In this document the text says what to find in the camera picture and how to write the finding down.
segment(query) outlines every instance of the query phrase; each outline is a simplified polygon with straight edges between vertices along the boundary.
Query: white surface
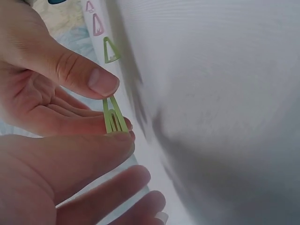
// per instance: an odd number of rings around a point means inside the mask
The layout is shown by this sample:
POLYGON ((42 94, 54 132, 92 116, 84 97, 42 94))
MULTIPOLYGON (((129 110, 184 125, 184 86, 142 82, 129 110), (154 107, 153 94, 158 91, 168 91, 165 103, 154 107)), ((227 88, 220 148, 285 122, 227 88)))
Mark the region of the white surface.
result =
POLYGON ((299 224, 300 2, 106 4, 130 103, 197 224, 299 224))

